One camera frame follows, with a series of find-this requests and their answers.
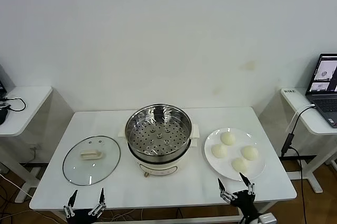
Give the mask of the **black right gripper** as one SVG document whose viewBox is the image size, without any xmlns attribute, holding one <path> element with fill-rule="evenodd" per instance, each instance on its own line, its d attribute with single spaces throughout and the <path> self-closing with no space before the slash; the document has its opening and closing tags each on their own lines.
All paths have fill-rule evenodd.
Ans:
<svg viewBox="0 0 337 224">
<path fill-rule="evenodd" d="M 231 193 L 226 191 L 221 180 L 218 178 L 220 197 L 227 203 L 231 203 L 231 205 L 238 207 L 243 214 L 245 223 L 251 223 L 259 217 L 259 212 L 254 205 L 255 183 L 251 183 L 241 172 L 239 174 L 248 190 L 246 189 L 234 192 L 233 196 Z"/>
</svg>

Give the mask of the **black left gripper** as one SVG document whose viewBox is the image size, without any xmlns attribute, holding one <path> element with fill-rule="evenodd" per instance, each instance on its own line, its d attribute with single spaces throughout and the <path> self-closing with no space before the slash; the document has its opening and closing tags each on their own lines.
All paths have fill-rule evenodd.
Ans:
<svg viewBox="0 0 337 224">
<path fill-rule="evenodd" d="M 68 224 L 92 224 L 98 221 L 103 211 L 106 209 L 104 188 L 101 189 L 98 205 L 91 209 L 73 210 L 78 190 L 70 196 L 67 205 L 63 206 Z"/>
</svg>

